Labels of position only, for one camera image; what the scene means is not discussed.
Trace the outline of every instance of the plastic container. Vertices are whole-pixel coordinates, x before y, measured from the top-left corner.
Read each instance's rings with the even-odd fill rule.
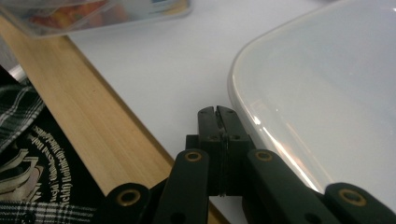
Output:
[[[0,13],[31,37],[163,20],[190,9],[190,0],[0,0]]]

